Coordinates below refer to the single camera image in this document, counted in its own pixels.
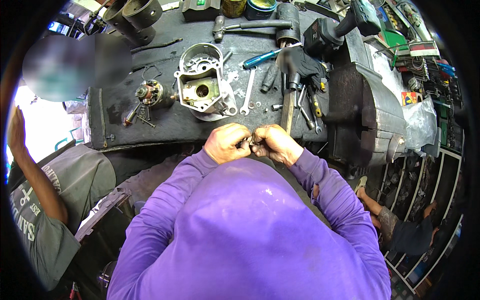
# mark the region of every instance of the gray t-shirt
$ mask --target gray t-shirt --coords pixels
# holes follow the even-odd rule
[[[45,288],[52,290],[80,248],[74,234],[81,221],[115,187],[115,172],[103,154],[84,145],[66,150],[42,170],[67,207],[68,224],[44,213],[28,181],[11,193],[10,204],[30,263]]]

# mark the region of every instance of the cordless drill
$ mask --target cordless drill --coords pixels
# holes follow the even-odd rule
[[[376,35],[381,30],[375,7],[368,0],[352,0],[341,22],[331,18],[316,19],[303,33],[304,49],[312,57],[328,56],[343,45],[344,35],[355,27],[363,36]]]

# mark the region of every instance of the hand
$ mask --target hand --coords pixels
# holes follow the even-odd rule
[[[11,114],[7,144],[15,156],[15,154],[25,149],[25,119],[22,110],[18,106],[11,110]]]
[[[213,129],[205,143],[204,150],[214,161],[221,165],[249,156],[250,147],[248,142],[243,141],[240,148],[237,148],[237,144],[251,135],[248,128],[243,125],[237,123],[223,125]]]
[[[303,153],[303,148],[277,124],[260,126],[253,136],[256,143],[265,141],[263,144],[252,146],[255,155],[269,157],[284,163],[288,168],[296,163]]]

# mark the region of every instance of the can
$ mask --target can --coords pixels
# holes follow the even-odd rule
[[[276,0],[247,0],[245,18],[247,20],[267,20],[276,8]]]
[[[243,14],[247,0],[224,0],[223,15],[227,18],[238,18]]]

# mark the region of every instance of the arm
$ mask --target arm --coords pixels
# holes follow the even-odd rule
[[[254,136],[260,143],[252,147],[255,154],[284,163],[311,197],[312,204],[325,215],[332,230],[353,246],[367,268],[386,275],[370,215],[340,174],[330,169],[325,160],[300,147],[276,124],[257,128]],[[317,195],[312,195],[314,188]]]
[[[16,107],[9,126],[8,145],[13,158],[32,186],[45,214],[67,224],[67,208],[52,183],[35,163],[25,146],[25,120],[22,111]]]
[[[157,187],[126,230],[127,239],[108,288],[109,299],[135,298],[135,288],[142,284],[141,274],[168,246],[183,204],[219,164],[250,154],[248,143],[242,143],[239,149],[235,146],[250,135],[248,129],[239,124],[213,130],[203,150],[184,159],[172,176]]]

